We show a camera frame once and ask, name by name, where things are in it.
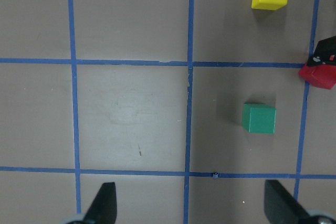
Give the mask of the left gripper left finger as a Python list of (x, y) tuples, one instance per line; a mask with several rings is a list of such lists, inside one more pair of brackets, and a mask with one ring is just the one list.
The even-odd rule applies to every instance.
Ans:
[(85, 214), (68, 217), (60, 223), (116, 223), (117, 193), (114, 182), (103, 183)]

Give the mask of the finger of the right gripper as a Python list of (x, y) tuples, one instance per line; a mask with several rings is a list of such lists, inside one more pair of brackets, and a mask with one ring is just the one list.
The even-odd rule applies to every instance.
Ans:
[(308, 67), (335, 66), (335, 36), (320, 40), (307, 61)]

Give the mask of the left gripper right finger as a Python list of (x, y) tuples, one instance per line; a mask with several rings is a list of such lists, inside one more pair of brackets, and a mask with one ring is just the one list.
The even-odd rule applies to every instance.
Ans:
[(335, 219), (325, 214), (311, 214), (274, 179), (264, 184), (264, 213), (269, 223), (335, 223)]

